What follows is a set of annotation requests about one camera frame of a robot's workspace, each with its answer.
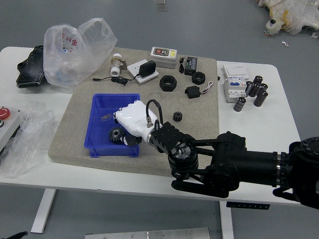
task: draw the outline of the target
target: black ring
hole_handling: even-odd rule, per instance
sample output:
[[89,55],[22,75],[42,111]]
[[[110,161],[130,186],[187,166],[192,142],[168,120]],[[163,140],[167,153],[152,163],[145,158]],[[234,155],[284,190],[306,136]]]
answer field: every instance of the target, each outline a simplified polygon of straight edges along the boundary
[[192,77],[191,77],[191,81],[194,83],[194,84],[197,84],[197,85],[201,85],[205,82],[205,74],[202,73],[202,72],[199,72],[199,71],[196,71]]
[[159,86],[163,91],[171,92],[177,86],[177,81],[174,76],[163,76],[159,81]]

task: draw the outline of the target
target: red button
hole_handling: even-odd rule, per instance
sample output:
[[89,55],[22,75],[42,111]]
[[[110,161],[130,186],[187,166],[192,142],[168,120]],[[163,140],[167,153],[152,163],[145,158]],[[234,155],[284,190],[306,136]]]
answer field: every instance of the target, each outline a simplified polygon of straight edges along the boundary
[[0,120],[5,120],[10,116],[10,110],[8,108],[1,108],[0,109]]

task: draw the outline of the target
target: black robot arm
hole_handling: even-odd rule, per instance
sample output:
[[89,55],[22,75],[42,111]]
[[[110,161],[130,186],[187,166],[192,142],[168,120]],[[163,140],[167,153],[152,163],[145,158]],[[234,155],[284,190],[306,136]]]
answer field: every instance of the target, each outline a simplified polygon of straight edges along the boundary
[[[244,137],[231,132],[196,140],[166,122],[151,133],[151,143],[168,155],[176,178],[171,185],[177,190],[227,198],[240,182],[279,186],[275,196],[319,209],[318,137],[292,143],[289,153],[255,152],[247,151]],[[199,154],[212,157],[204,169],[198,169]],[[285,192],[290,188],[292,194]]]

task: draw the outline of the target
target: black gear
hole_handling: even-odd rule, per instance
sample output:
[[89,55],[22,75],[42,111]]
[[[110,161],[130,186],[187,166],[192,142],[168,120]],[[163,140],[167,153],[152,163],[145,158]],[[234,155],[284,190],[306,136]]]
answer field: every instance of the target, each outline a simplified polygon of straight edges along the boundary
[[181,118],[183,117],[183,114],[179,111],[176,111],[174,114],[173,114],[173,120],[175,122],[180,122],[181,121]]
[[109,132],[109,139],[114,143],[120,143],[121,137],[125,136],[125,131],[122,127],[114,127]]

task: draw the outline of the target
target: wire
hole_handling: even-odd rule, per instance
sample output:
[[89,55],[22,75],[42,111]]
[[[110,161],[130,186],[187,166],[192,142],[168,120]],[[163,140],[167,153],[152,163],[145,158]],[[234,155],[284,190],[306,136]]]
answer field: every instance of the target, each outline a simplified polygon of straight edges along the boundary
[[180,66],[179,66],[178,71],[181,73],[184,73],[184,71],[185,71],[184,66],[183,66],[184,59],[186,59],[186,57],[180,57],[180,59],[179,59]]
[[150,106],[150,103],[151,102],[153,102],[155,105],[156,105],[156,107],[159,109],[159,120],[160,120],[160,123],[163,125],[164,123],[163,123],[163,113],[162,113],[162,111],[161,111],[161,106],[160,106],[160,104],[156,101],[156,100],[154,100],[154,99],[151,99],[151,100],[149,100],[148,102],[147,102],[147,104],[146,104],[146,117],[150,117],[150,114],[149,114],[149,106]]
[[213,84],[214,83],[212,81],[209,81],[207,87],[201,92],[201,94],[202,95],[206,94],[209,91],[210,87],[213,86]]
[[92,81],[104,81],[104,80],[107,80],[107,79],[111,79],[112,82],[116,82],[118,84],[122,84],[123,86],[126,85],[126,83],[128,81],[132,81],[134,80],[137,76],[139,76],[140,74],[137,74],[136,76],[134,76],[133,79],[128,79],[128,78],[124,78],[122,76],[117,76],[117,77],[114,77],[114,76],[110,76],[110,77],[105,77],[105,78],[93,78]]

